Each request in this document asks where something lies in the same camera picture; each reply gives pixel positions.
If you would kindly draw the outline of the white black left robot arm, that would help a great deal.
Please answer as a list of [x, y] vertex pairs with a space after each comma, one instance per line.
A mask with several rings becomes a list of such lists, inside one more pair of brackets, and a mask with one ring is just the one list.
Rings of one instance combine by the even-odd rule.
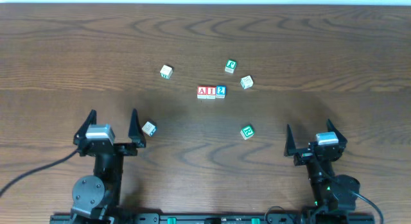
[[70, 223], [115, 223], [120, 219], [117, 207], [121, 193], [123, 161], [135, 157], [139, 148], [146, 147], [146, 139], [133, 109], [128, 130], [130, 142], [115, 142], [109, 124], [99, 125], [92, 110], [73, 137], [76, 152], [81, 157], [94, 158], [93, 174], [74, 184]]

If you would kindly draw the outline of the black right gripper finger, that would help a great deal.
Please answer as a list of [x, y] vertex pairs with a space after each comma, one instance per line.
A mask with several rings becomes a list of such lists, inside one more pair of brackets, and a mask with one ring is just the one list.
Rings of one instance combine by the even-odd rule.
[[286, 126], [286, 143], [284, 147], [284, 156], [293, 156], [296, 153], [295, 141], [292, 134], [290, 125]]
[[326, 126], [329, 132], [334, 132], [337, 139], [338, 144], [341, 148], [345, 149], [347, 144], [347, 139], [338, 131], [338, 129], [334, 126], [330, 119], [327, 120]]

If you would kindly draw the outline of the red letter I block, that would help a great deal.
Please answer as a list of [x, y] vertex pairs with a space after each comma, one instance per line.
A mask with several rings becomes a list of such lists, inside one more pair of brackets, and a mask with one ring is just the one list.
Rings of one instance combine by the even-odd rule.
[[206, 98], [207, 99], [215, 99], [216, 98], [216, 87], [206, 87]]

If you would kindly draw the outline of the red letter A block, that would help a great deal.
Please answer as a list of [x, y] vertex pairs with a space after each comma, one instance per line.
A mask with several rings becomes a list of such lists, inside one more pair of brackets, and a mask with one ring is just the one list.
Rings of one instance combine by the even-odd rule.
[[197, 87], [197, 98], [206, 99], [207, 98], [207, 87], [199, 85]]

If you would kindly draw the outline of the blue number 2 block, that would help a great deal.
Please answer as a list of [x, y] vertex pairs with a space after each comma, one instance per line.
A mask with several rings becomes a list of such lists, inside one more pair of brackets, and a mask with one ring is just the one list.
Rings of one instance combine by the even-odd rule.
[[216, 98], [224, 99], [226, 97], [227, 88], [224, 85], [216, 86]]

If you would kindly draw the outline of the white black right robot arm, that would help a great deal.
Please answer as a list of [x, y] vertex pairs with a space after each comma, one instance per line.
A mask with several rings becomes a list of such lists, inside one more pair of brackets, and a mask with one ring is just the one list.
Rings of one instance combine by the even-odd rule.
[[315, 136], [306, 148], [297, 148], [290, 125], [286, 126], [284, 156], [293, 157], [295, 166], [306, 166], [315, 206], [301, 215], [305, 223], [349, 223], [349, 212], [356, 209], [360, 183], [348, 175], [336, 175], [332, 163], [343, 154], [347, 139], [330, 120], [327, 131]]

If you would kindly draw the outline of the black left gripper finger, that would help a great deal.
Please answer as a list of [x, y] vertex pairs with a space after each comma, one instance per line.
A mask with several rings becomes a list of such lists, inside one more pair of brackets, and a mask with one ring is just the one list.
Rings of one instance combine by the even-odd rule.
[[144, 132], [139, 124], [139, 118], [137, 110], [134, 108], [130, 118], [130, 126], [128, 130], [128, 137], [131, 139], [132, 143], [136, 144], [137, 148], [146, 147], [146, 139], [144, 137]]
[[87, 116], [86, 120], [83, 122], [78, 131], [74, 134], [73, 144], [79, 146], [80, 143], [86, 139], [86, 133], [90, 125], [96, 124], [97, 113], [92, 109]]

